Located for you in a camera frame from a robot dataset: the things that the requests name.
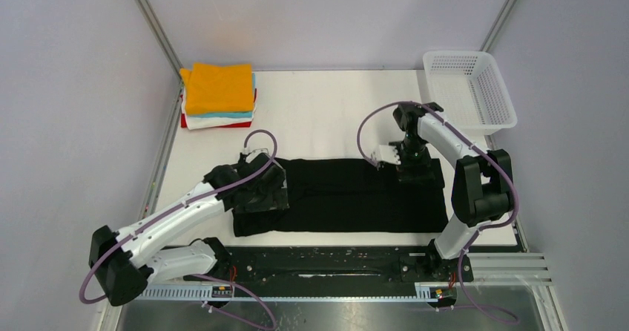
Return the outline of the black t shirt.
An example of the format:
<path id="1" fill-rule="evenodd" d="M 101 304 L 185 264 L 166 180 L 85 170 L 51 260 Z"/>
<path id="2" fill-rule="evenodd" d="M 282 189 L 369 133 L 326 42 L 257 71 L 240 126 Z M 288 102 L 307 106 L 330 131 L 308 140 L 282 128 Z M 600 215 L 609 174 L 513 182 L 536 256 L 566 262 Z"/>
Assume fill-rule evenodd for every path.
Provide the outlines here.
<path id="1" fill-rule="evenodd" d="M 236 236 L 266 232 L 437 233 L 448 217 L 444 184 L 398 180 L 395 167 L 361 159 L 278 159 L 289 207 L 234 214 Z"/>

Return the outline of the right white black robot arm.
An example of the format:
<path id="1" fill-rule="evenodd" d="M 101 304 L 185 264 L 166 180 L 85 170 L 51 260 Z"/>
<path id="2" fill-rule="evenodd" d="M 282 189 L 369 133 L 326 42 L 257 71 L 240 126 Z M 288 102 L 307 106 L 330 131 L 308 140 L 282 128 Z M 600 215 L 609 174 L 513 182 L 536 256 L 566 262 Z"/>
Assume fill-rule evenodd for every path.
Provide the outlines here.
<path id="1" fill-rule="evenodd" d="M 471 240 L 515 208 L 516 194 L 510 156 L 506 151 L 479 148 L 455 128 L 434 102 L 402 102 L 393 111 L 404 133 L 394 143 L 400 163 L 398 179 L 404 183 L 434 183 L 440 177 L 428 145 L 436 148 L 454 169 L 451 204 L 453 217 L 432 242 L 425 261 L 428 276 L 442 281 L 455 270 L 454 258 L 467 250 Z"/>

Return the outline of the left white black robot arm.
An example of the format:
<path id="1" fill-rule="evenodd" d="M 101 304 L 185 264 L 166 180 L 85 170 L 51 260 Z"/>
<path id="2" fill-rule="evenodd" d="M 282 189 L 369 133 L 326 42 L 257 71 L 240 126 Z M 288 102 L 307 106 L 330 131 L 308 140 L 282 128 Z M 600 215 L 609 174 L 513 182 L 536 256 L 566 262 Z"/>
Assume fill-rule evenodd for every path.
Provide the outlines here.
<path id="1" fill-rule="evenodd" d="M 226 212 L 251 214 L 287 209 L 286 170 L 267 153 L 241 154 L 218 165 L 178 201 L 116 231 L 103 226 L 92 234 L 88 264 L 112 306 L 122 306 L 162 281 L 191 275 L 224 278 L 231 257 L 215 237 L 187 246 L 171 242 Z"/>

